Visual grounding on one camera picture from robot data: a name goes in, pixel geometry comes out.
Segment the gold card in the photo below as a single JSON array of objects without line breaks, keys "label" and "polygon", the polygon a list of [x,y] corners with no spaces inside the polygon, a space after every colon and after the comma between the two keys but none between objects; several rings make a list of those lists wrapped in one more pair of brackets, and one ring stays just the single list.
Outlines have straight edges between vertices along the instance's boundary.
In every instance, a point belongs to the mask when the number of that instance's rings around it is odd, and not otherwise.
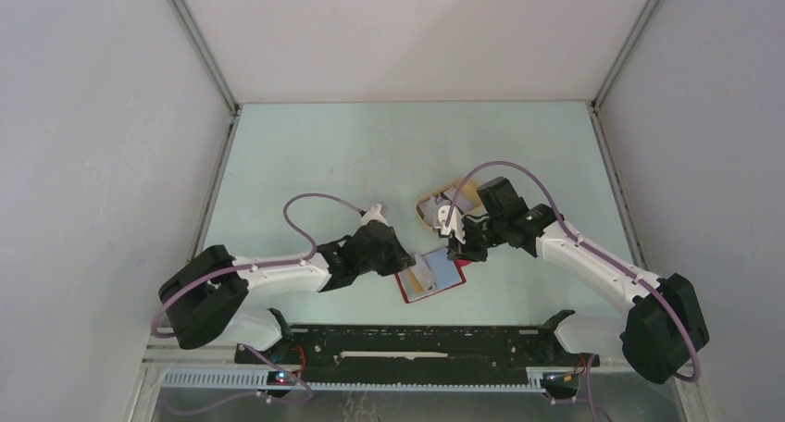
[{"label": "gold card", "polygon": [[399,280],[403,289],[403,296],[407,302],[419,300],[428,292],[411,269],[404,271],[399,276]]}]

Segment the white credit card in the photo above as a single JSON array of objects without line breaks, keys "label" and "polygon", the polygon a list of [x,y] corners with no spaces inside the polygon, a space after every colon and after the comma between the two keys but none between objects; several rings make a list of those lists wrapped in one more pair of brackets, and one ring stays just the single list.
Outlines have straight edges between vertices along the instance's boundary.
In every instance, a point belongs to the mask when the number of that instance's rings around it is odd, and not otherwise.
[{"label": "white credit card", "polygon": [[413,275],[423,291],[431,291],[436,287],[436,277],[430,270],[421,254],[415,254],[415,265],[412,267]]}]

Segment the red card holder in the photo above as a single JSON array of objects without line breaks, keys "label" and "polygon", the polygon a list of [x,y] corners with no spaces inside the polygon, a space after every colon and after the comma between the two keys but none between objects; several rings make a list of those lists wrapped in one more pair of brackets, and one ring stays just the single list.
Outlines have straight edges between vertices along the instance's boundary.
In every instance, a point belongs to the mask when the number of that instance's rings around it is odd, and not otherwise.
[{"label": "red card holder", "polygon": [[412,304],[466,283],[463,269],[468,260],[450,260],[446,247],[416,254],[416,263],[396,274],[403,300]]}]

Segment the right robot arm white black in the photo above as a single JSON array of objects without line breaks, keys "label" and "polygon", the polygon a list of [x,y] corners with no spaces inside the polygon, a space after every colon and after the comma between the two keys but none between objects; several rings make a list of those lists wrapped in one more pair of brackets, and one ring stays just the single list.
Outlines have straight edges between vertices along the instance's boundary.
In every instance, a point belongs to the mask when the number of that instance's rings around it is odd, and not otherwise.
[{"label": "right robot arm white black", "polygon": [[443,202],[434,228],[448,240],[451,260],[484,262],[490,249],[509,246],[570,272],[617,311],[615,317],[563,310],[538,340],[544,361],[561,365],[573,354],[624,359],[644,379],[663,384],[679,376],[710,340],[697,294],[680,274],[641,269],[584,238],[545,204],[527,206],[511,182],[480,185],[485,212],[474,217]]}]

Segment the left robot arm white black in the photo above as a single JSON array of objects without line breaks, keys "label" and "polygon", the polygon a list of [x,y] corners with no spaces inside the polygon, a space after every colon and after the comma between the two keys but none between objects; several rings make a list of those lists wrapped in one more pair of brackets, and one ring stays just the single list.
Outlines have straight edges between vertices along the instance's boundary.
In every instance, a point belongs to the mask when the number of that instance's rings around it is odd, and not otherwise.
[{"label": "left robot arm white black", "polygon": [[231,341],[277,364],[291,355],[293,339],[270,298],[338,290],[364,274],[391,276],[415,263],[392,227],[371,220],[352,235],[317,245],[310,258],[235,257],[222,244],[210,246],[168,279],[158,297],[182,350]]}]

